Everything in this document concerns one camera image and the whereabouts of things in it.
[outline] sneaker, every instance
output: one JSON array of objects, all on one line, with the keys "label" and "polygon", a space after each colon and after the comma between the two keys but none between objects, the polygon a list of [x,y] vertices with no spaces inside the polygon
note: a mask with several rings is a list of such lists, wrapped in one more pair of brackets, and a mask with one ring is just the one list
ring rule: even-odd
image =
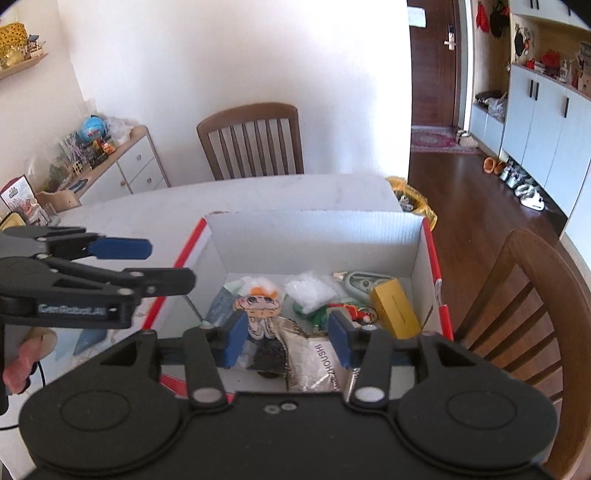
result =
[{"label": "sneaker", "polygon": [[514,170],[505,183],[511,190],[514,190],[518,185],[523,183],[523,175],[520,171]]},{"label": "sneaker", "polygon": [[505,165],[505,168],[503,168],[503,171],[499,175],[499,178],[501,179],[501,181],[507,181],[507,179],[509,178],[509,175],[511,174],[512,171],[513,171],[512,165],[510,165],[510,164]]},{"label": "sneaker", "polygon": [[532,210],[536,210],[537,212],[541,212],[544,210],[544,200],[542,199],[542,195],[540,192],[534,190],[533,194],[529,196],[523,196],[521,198],[521,204],[524,207],[531,208]]},{"label": "sneaker", "polygon": [[529,197],[533,194],[533,192],[534,192],[534,188],[532,187],[532,185],[530,185],[526,181],[526,183],[519,185],[515,189],[515,196],[516,197]]}]

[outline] doorway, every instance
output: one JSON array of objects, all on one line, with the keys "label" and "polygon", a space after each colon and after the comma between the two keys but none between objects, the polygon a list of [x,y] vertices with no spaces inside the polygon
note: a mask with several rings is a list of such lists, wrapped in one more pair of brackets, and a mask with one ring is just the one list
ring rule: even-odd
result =
[{"label": "doorway", "polygon": [[426,18],[425,28],[410,28],[413,126],[454,127],[460,99],[457,0],[408,0],[408,6],[424,9]]}]

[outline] robotic claw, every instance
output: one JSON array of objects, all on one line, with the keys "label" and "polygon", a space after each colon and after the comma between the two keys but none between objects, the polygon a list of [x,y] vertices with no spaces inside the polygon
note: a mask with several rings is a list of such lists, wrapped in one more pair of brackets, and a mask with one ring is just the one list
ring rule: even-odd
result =
[{"label": "robotic claw", "polygon": [[[142,297],[192,290],[187,270],[115,273],[68,261],[113,257],[100,246],[112,241],[83,229],[7,231],[0,319],[126,328]],[[128,252],[143,245],[135,258],[149,254],[146,241],[114,241]],[[6,268],[16,280],[3,280]],[[37,465],[27,478],[551,478],[540,463],[557,430],[552,404],[438,334],[396,340],[335,312],[330,341],[344,366],[360,367],[349,402],[337,393],[238,393],[229,404],[217,368],[234,364],[247,323],[239,310],[217,329],[178,339],[138,332],[37,391],[20,415]],[[184,365],[188,399],[158,383],[167,364]],[[393,365],[417,372],[400,399],[388,397]]]}]

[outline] cabinet drawer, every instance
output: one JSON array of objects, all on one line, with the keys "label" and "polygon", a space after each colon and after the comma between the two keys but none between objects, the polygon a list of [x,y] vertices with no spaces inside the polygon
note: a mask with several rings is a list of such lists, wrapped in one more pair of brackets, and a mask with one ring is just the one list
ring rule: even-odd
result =
[{"label": "cabinet drawer", "polygon": [[148,137],[142,138],[118,160],[121,171],[128,182],[136,178],[138,173],[154,158]]},{"label": "cabinet drawer", "polygon": [[139,175],[130,182],[129,186],[133,193],[150,192],[158,187],[163,180],[164,177],[160,171],[160,165],[158,165],[156,159],[153,159],[148,163],[148,166],[139,172]]}]

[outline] red bag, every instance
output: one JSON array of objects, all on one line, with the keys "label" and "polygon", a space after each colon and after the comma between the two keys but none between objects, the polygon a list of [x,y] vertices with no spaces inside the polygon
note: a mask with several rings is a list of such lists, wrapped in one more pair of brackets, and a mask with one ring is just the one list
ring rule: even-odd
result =
[{"label": "red bag", "polygon": [[478,2],[478,14],[476,15],[476,26],[480,28],[484,33],[491,31],[491,25],[488,21],[488,15],[484,9],[482,2]]}]

